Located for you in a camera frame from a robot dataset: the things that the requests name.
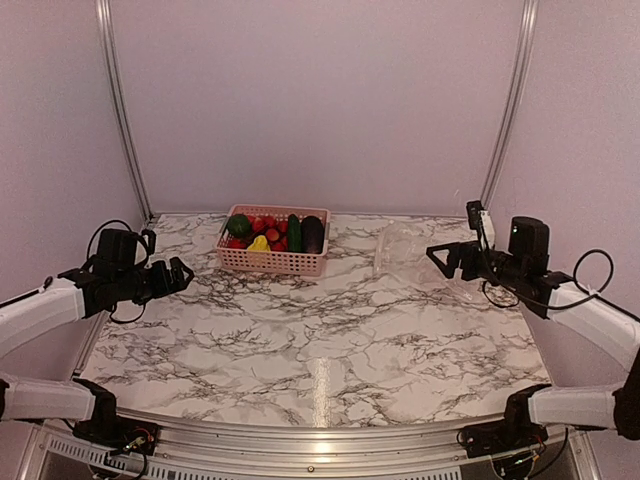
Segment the clear zip top bag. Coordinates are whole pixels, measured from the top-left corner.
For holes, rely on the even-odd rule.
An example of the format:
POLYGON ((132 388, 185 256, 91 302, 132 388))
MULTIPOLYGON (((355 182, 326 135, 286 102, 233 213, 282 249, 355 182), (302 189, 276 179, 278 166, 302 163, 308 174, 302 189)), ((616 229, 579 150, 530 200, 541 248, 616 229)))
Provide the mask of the clear zip top bag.
POLYGON ((376 279, 390 276, 425 293, 442 288, 458 299, 471 302, 473 295, 461 282, 446 279, 426 255, 432 234, 413 224, 391 221, 378 236, 372 276, 376 279))

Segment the red fake pepper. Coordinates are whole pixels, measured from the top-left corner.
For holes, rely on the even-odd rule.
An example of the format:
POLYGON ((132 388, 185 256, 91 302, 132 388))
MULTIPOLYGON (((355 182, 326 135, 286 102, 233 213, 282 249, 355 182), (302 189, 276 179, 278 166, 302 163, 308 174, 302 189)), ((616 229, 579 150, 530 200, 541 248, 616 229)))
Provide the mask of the red fake pepper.
POLYGON ((238 239, 238 238, 231 238, 228 242, 227 245, 228 248, 231 249, 246 249, 248 247, 248 244, 246 241, 242 240, 242 239, 238 239))

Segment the green fake vegetable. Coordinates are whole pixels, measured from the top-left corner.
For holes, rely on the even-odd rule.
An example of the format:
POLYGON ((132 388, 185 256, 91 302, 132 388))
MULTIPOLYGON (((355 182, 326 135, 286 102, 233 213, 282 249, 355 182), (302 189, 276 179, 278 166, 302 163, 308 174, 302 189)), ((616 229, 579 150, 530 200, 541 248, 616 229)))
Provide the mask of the green fake vegetable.
POLYGON ((253 233, 252 222, 244 214, 234 214, 229 217, 227 231, 234 238, 246 238, 253 233))

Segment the yellow fake lemon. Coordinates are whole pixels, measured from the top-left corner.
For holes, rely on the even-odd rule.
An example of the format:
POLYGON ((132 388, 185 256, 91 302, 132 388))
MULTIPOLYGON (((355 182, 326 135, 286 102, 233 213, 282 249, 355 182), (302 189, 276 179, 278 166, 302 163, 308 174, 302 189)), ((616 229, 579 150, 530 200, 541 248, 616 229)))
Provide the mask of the yellow fake lemon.
POLYGON ((268 239, 265 235, 258 235, 247 247, 248 251, 269 252, 271 250, 268 239))

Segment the red fake strawberries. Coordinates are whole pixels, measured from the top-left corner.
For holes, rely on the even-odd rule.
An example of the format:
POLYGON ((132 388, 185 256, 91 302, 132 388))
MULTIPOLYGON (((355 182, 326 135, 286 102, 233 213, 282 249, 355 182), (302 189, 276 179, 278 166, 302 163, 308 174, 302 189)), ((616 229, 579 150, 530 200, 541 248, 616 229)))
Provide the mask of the red fake strawberries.
POLYGON ((273 216, 255 217, 252 220, 254 238, 265 235, 270 244, 270 251, 285 252, 287 245, 287 221, 277 220, 273 216))

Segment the green fake cucumber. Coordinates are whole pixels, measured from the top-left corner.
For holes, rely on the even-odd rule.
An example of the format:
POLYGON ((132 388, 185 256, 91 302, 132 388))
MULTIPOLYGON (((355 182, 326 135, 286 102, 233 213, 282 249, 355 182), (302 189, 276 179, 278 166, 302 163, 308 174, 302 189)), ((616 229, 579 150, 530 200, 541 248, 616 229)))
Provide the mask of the green fake cucumber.
POLYGON ((290 214, 287 220, 287 245, 288 251, 292 253, 302 252, 302 231, 301 222, 297 215, 290 214))

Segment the purple fake eggplant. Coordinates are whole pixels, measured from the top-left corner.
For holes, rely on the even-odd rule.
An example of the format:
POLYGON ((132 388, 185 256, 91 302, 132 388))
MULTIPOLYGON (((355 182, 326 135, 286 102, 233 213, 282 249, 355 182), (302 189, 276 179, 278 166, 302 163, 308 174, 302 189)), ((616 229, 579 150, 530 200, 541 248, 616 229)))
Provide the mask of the purple fake eggplant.
POLYGON ((315 216, 307 216, 301 222, 302 251, 305 254, 321 254, 324 248, 325 228, 315 216))

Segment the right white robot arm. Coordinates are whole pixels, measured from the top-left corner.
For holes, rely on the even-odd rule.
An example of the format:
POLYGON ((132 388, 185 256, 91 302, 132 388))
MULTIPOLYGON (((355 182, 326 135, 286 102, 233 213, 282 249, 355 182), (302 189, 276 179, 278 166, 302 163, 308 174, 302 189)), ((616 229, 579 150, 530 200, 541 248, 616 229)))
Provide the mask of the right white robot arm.
POLYGON ((639 318, 570 274, 548 268, 548 226, 534 218, 511 221, 508 249, 491 246, 487 212, 472 209, 472 241, 429 246, 427 257, 447 278, 483 280, 512 294, 523 308, 549 384, 511 394, 502 419, 468 426, 465 446, 480 454, 542 437, 548 425, 611 430, 639 438, 639 318))

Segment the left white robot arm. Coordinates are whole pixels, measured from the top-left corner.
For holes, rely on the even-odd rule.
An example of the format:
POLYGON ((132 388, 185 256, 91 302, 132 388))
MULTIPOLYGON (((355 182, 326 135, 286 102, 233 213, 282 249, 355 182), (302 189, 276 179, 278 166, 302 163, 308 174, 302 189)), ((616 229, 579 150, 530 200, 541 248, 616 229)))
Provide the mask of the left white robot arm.
MULTIPOLYGON (((150 301, 187 289, 195 274, 180 258, 152 261, 156 234, 133 231, 121 220, 105 222, 93 234, 86 260, 1 305, 1 353, 63 325, 114 313, 122 302, 145 307, 150 301)), ((126 423, 116 415, 115 396, 83 379, 52 381, 4 373, 1 376, 4 421, 61 419, 86 421, 106 445, 125 438, 126 423)))

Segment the pink perforated plastic basket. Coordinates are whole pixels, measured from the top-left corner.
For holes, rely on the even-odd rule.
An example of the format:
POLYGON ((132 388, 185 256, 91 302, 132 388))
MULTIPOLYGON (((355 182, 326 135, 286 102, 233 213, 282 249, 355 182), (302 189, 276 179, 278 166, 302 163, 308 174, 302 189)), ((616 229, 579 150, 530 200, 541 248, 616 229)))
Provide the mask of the pink perforated plastic basket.
POLYGON ((228 270, 319 276, 326 264, 331 213, 323 208, 237 204, 216 250, 228 270))

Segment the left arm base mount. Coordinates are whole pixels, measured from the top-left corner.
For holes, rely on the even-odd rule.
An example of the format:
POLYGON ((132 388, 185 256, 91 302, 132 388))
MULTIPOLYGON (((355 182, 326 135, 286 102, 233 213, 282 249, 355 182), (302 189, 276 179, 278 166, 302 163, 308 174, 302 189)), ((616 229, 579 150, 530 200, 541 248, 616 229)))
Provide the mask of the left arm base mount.
POLYGON ((154 453, 160 430, 157 423, 120 416, 113 393, 86 379, 74 378, 73 381, 87 388, 95 400, 91 417, 74 423, 75 437, 109 447, 117 454, 154 453))

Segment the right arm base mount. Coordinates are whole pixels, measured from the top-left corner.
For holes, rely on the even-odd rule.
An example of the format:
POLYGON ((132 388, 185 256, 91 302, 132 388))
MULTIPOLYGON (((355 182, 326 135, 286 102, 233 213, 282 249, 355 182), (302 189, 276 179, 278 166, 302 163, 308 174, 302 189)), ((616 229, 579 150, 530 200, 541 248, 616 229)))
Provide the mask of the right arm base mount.
POLYGON ((468 458, 506 453, 542 444, 548 439, 545 427, 535 424, 529 414, 528 400, 534 393, 550 387, 538 384, 511 394, 500 420, 464 426, 456 436, 468 458))

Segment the front aluminium rail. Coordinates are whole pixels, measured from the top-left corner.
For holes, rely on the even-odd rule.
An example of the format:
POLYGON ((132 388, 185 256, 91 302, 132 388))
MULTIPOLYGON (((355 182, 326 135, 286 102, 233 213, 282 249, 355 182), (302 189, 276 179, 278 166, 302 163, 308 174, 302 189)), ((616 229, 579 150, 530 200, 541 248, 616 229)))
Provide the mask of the front aluminium rail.
POLYGON ((304 428, 187 420, 122 409, 158 425, 153 454, 106 459, 106 448, 72 436, 58 421, 34 425, 16 478, 150 479, 493 479, 512 452, 471 458, 460 445, 468 420, 386 427, 304 428))

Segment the right aluminium frame post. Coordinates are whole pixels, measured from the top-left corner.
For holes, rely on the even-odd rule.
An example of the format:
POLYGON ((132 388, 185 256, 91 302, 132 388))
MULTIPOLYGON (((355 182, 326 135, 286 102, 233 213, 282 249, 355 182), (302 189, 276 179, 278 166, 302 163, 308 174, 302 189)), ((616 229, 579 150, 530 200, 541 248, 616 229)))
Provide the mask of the right aluminium frame post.
POLYGON ((502 119, 489 162, 488 172, 481 192, 481 202, 485 207, 491 205, 506 162, 509 142, 524 94, 528 70, 531 64, 538 10, 538 0, 525 0, 522 2, 522 12, 511 79, 502 119))

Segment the aluminium frame post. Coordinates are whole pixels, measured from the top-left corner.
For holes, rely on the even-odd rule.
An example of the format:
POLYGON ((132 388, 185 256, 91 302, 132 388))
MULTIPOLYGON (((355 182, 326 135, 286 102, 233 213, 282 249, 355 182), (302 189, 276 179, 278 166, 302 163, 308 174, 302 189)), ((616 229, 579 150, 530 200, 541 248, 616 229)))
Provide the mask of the aluminium frame post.
POLYGON ((139 164, 128 112, 126 109, 125 95, 118 63, 111 2, 108 0, 97 0, 96 16, 101 34, 101 43, 106 64, 111 102, 123 147, 125 162, 131 178, 134 195, 138 203, 141 217, 145 223, 149 223, 154 218, 154 214, 151 208, 148 192, 144 184, 142 170, 139 164))
POLYGON ((522 12, 511 79, 502 119, 489 162, 488 172, 481 192, 481 202, 485 207, 491 205, 506 162, 509 142, 524 94, 528 70, 531 64, 538 10, 538 0, 525 0, 522 2, 522 12))

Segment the left aluminium frame post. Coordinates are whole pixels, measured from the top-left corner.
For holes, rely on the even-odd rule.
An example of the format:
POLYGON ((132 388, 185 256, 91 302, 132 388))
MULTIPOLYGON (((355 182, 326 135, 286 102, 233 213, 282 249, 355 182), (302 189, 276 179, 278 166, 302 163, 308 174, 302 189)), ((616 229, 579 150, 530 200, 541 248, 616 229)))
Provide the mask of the left aluminium frame post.
POLYGON ((101 43, 106 64, 111 102, 123 147, 125 162, 131 178, 134 195, 138 203, 141 217, 145 223, 149 223, 154 218, 154 214, 151 208, 148 192, 144 184, 142 170, 139 164, 128 112, 126 109, 125 95, 118 63, 111 2, 108 0, 97 0, 96 16, 101 34, 101 43))

